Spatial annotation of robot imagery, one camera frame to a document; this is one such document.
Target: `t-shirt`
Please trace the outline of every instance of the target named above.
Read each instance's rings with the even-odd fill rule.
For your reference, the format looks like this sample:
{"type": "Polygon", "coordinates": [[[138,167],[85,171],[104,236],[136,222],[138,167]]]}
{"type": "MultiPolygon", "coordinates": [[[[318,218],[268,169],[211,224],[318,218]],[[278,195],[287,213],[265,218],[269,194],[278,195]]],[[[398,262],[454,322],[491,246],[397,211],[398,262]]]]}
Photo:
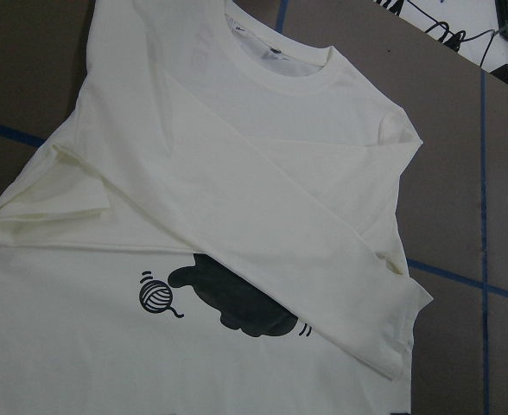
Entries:
{"type": "Polygon", "coordinates": [[[410,411],[405,111],[226,0],[98,0],[0,197],[0,413],[410,411]]]}

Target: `printed graphic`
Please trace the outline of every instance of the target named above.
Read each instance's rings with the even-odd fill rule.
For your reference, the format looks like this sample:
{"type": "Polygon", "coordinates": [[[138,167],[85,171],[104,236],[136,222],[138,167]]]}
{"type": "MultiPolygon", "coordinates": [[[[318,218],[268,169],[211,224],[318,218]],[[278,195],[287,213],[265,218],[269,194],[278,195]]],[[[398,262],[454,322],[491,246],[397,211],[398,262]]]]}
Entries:
{"type": "Polygon", "coordinates": [[[182,314],[177,314],[177,311],[171,307],[171,302],[174,299],[174,294],[171,289],[163,281],[158,281],[152,278],[151,271],[143,272],[144,278],[141,284],[149,281],[139,292],[139,301],[145,310],[149,313],[159,314],[166,310],[173,311],[177,318],[182,318],[182,314]]]}
{"type": "MultiPolygon", "coordinates": [[[[247,335],[286,335],[298,317],[281,304],[244,281],[234,272],[205,254],[194,255],[194,266],[179,268],[169,274],[172,288],[191,285],[199,298],[221,311],[221,323],[229,329],[241,329],[247,335]]],[[[312,328],[304,323],[299,335],[312,328]]]]}

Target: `black cable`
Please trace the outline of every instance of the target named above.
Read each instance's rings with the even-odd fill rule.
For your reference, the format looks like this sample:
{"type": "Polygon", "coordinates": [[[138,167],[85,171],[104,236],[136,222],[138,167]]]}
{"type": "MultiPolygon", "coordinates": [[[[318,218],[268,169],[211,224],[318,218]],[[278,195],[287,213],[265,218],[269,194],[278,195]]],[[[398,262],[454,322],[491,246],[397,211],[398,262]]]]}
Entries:
{"type": "Polygon", "coordinates": [[[484,32],[482,32],[482,33],[479,33],[479,34],[478,34],[478,35],[476,35],[476,36],[469,37],[468,39],[464,39],[464,40],[462,40],[462,42],[469,42],[469,41],[472,41],[472,40],[474,40],[474,39],[476,39],[476,38],[478,38],[478,37],[481,37],[482,35],[486,35],[487,33],[495,32],[495,31],[496,31],[496,30],[494,30],[494,29],[488,29],[488,30],[485,30],[485,31],[484,31],[484,32]]]}
{"type": "Polygon", "coordinates": [[[488,46],[486,46],[485,53],[482,55],[482,59],[480,60],[479,67],[482,67],[482,64],[485,62],[486,54],[488,53],[488,49],[490,48],[490,45],[492,45],[492,40],[494,39],[494,36],[497,35],[502,29],[494,30],[494,33],[492,33],[492,36],[490,36],[490,41],[488,41],[488,46]]]}
{"type": "Polygon", "coordinates": [[[403,0],[397,0],[394,5],[389,9],[390,13],[394,13],[396,16],[400,16],[402,12],[403,0]]]}
{"type": "MultiPolygon", "coordinates": [[[[481,37],[483,35],[486,35],[487,33],[491,33],[492,32],[492,36],[490,37],[490,41],[488,42],[488,45],[486,46],[486,50],[485,50],[485,52],[484,52],[484,54],[482,56],[482,59],[480,60],[480,65],[479,65],[480,67],[482,67],[482,64],[485,61],[486,54],[488,53],[488,49],[490,49],[490,46],[492,45],[492,40],[494,39],[494,36],[496,36],[498,33],[501,33],[503,31],[505,31],[505,28],[500,28],[499,30],[488,29],[488,30],[485,30],[482,33],[479,33],[478,35],[475,35],[475,36],[472,36],[472,37],[468,37],[466,39],[465,38],[465,34],[466,34],[465,30],[461,30],[458,33],[453,33],[453,32],[450,31],[449,26],[448,26],[447,23],[445,23],[445,22],[439,22],[434,17],[432,17],[429,13],[427,13],[425,10],[421,9],[417,4],[413,3],[411,0],[405,0],[405,1],[408,2],[409,4],[411,4],[413,7],[415,7],[417,10],[419,10],[421,13],[423,13],[430,20],[435,22],[435,24],[433,26],[431,26],[429,29],[427,29],[427,31],[425,33],[428,33],[430,30],[434,29],[436,26],[442,26],[442,27],[444,27],[444,25],[446,25],[446,28],[444,28],[446,30],[445,34],[450,33],[452,35],[452,37],[448,41],[444,42],[444,44],[447,44],[447,46],[449,48],[455,50],[456,52],[458,50],[460,50],[461,43],[473,41],[473,40],[477,39],[478,37],[481,37]]],[[[445,36],[441,37],[441,39],[439,39],[439,42],[443,42],[444,38],[445,38],[445,36]]]]}
{"type": "Polygon", "coordinates": [[[448,36],[448,33],[450,33],[450,27],[448,26],[448,24],[446,22],[436,22],[435,24],[433,24],[430,28],[428,28],[427,30],[425,30],[425,33],[429,33],[432,29],[438,27],[438,26],[441,26],[442,28],[444,28],[444,33],[442,34],[442,36],[438,39],[438,41],[440,43],[444,42],[444,40],[446,39],[446,36],[448,36]]]}

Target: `neckband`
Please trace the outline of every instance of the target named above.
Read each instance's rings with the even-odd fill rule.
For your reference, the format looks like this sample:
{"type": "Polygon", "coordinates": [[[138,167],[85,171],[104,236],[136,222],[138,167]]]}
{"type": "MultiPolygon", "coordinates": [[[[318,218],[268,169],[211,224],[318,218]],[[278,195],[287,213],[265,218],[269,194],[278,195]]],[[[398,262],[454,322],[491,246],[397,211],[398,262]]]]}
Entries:
{"type": "Polygon", "coordinates": [[[334,79],[341,68],[340,53],[334,46],[315,48],[276,32],[250,16],[231,0],[205,1],[206,17],[214,38],[232,63],[246,76],[269,89],[280,93],[302,95],[314,93],[334,79]],[[250,32],[284,54],[321,66],[315,73],[305,76],[287,76],[271,71],[256,63],[237,43],[225,15],[244,25],[250,32]]]}

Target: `white fabric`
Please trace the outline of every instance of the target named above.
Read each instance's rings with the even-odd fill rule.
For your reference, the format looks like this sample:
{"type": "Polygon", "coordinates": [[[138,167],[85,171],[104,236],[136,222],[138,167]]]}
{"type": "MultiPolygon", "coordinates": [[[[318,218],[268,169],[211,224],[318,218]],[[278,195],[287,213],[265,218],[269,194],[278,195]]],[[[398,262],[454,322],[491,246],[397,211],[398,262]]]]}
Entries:
{"type": "Polygon", "coordinates": [[[395,219],[405,112],[224,0],[97,1],[87,71],[0,198],[0,413],[408,411],[431,298],[395,219]],[[145,313],[143,264],[163,280],[193,252],[314,334],[232,331],[187,288],[182,319],[145,313]]]}

